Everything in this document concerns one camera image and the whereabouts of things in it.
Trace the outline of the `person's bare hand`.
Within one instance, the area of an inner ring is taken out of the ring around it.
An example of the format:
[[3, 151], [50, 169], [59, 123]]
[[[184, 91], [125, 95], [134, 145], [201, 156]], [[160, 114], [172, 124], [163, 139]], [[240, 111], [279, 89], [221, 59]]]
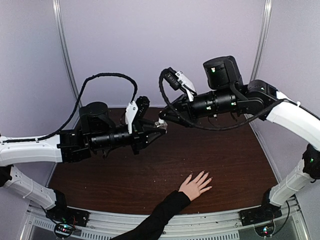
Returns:
[[195, 178], [190, 174], [180, 185], [178, 192], [185, 194], [192, 202], [197, 199], [201, 194], [209, 191], [212, 186], [210, 185], [212, 177], [210, 173], [201, 171]]

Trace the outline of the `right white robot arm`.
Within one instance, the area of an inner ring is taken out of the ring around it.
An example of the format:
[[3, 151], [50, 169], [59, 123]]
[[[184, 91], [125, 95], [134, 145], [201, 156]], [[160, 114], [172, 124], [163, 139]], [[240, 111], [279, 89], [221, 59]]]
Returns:
[[307, 141], [297, 166], [279, 184], [267, 190], [259, 220], [268, 220], [285, 201], [309, 182], [320, 178], [320, 119], [300, 103], [289, 99], [263, 80], [244, 84], [236, 59], [221, 56], [203, 64], [210, 91], [198, 94], [193, 83], [170, 67], [161, 71], [158, 84], [166, 107], [159, 118], [188, 128], [198, 128], [198, 120], [231, 113], [248, 115], [277, 124]]

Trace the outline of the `round circuit board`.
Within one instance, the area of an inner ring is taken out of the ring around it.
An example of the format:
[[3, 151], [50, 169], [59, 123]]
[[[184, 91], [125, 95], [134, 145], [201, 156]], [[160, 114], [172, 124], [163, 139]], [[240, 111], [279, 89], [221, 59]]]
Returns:
[[75, 230], [73, 226], [60, 222], [54, 226], [53, 232], [58, 238], [68, 238]]
[[254, 227], [254, 231], [259, 237], [268, 238], [274, 234], [275, 224], [270, 222], [262, 225], [257, 225]]

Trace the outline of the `left round circuit board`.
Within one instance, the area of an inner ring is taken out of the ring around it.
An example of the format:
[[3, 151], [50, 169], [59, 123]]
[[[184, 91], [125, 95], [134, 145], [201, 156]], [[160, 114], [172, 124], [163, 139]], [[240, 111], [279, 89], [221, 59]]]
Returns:
[[73, 226], [60, 222], [54, 226], [53, 232], [58, 238], [68, 238], [75, 230]]

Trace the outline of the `aluminium front rail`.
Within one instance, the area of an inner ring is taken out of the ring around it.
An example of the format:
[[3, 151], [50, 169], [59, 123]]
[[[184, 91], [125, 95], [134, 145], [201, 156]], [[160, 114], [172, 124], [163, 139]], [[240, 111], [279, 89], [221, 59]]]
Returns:
[[22, 240], [307, 240], [295, 198], [280, 207], [260, 206], [214, 213], [181, 214], [158, 206], [149, 215], [71, 208], [58, 218], [31, 203]]

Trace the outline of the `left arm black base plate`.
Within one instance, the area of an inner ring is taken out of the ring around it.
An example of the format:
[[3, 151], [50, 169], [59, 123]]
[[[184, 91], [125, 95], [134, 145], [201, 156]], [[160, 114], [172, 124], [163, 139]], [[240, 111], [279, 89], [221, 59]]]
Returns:
[[66, 211], [62, 210], [47, 210], [46, 216], [57, 223], [66, 223], [77, 227], [86, 227], [90, 213], [85, 210], [67, 208]]

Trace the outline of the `right round circuit board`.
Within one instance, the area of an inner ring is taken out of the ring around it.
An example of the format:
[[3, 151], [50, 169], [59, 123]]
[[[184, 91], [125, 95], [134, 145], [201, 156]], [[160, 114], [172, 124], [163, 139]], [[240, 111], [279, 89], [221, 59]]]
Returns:
[[254, 231], [259, 237], [268, 238], [274, 234], [275, 224], [270, 222], [262, 225], [257, 225], [254, 227]]

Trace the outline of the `glitter nail polish bottle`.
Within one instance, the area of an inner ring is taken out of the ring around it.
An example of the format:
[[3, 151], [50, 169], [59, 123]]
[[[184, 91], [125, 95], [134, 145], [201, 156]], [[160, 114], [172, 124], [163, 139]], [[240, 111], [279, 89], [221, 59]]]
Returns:
[[165, 132], [167, 132], [167, 128], [168, 128], [168, 124], [165, 120], [159, 118], [155, 123], [154, 123], [155, 127], [161, 130], [164, 130]]

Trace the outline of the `aluminium frame post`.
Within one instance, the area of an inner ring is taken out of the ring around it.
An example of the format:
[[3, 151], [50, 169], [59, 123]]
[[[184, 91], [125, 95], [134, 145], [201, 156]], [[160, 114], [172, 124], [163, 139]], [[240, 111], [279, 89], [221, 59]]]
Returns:
[[56, 27], [58, 31], [60, 47], [62, 51], [63, 63], [64, 63], [66, 74], [67, 74], [67, 79], [69, 81], [73, 97], [75, 100], [77, 100], [80, 92], [76, 84], [74, 71], [72, 68], [72, 63], [69, 55], [60, 1], [52, 0], [52, 7], [53, 7], [53, 14], [54, 14]]
[[263, 61], [265, 47], [267, 45], [268, 35], [270, 32], [273, 0], [262, 0], [259, 6], [259, 16], [257, 17], [257, 34], [254, 42], [254, 55], [252, 63], [250, 64], [250, 72], [248, 77], [245, 78], [245, 83], [252, 82], [258, 78], [260, 68]]

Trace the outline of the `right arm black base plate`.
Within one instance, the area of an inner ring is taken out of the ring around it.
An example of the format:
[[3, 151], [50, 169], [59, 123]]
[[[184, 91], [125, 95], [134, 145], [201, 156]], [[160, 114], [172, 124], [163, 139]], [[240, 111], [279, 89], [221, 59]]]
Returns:
[[255, 225], [267, 221], [272, 221], [275, 218], [281, 217], [282, 211], [280, 208], [275, 209], [264, 208], [262, 206], [254, 207], [250, 209], [241, 210], [239, 212], [239, 217], [242, 226]]

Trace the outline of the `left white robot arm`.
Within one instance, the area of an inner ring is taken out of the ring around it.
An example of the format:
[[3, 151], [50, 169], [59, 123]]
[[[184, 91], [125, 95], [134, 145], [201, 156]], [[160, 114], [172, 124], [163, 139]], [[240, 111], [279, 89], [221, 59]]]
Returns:
[[24, 175], [15, 164], [52, 162], [77, 163], [92, 154], [130, 146], [134, 154], [148, 147], [167, 132], [167, 124], [159, 119], [147, 120], [149, 108], [146, 96], [132, 101], [125, 109], [125, 124], [116, 125], [109, 116], [107, 104], [96, 101], [79, 109], [78, 126], [61, 130], [53, 136], [33, 138], [0, 138], [0, 185], [11, 188], [24, 199], [52, 211], [61, 222], [72, 218], [63, 193], [47, 188]]

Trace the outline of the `right aluminium frame post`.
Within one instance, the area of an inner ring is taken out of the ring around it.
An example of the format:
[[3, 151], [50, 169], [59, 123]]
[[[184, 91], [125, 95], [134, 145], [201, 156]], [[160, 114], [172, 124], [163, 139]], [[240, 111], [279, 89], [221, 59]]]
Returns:
[[258, 78], [260, 68], [263, 61], [265, 47], [267, 45], [268, 35], [270, 32], [273, 0], [262, 0], [259, 6], [259, 16], [257, 17], [257, 34], [254, 42], [254, 55], [252, 63], [250, 64], [250, 72], [248, 77], [245, 78], [245, 83], [252, 82]]

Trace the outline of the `black sleeved forearm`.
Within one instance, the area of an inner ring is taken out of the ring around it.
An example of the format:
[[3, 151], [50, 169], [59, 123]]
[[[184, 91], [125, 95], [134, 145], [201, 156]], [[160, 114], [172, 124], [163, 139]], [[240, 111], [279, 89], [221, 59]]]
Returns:
[[190, 203], [184, 193], [174, 190], [136, 228], [114, 237], [113, 240], [158, 240], [171, 218]]

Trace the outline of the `left aluminium frame post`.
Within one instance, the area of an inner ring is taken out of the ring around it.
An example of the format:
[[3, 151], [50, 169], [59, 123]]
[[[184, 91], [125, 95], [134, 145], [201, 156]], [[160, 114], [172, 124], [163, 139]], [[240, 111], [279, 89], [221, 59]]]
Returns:
[[76, 84], [74, 71], [72, 68], [72, 63], [69, 55], [60, 1], [52, 0], [52, 7], [53, 7], [53, 14], [54, 14], [56, 27], [58, 31], [60, 47], [62, 51], [63, 63], [64, 63], [66, 74], [67, 74], [67, 79], [69, 81], [73, 97], [75, 100], [77, 100], [80, 92]]

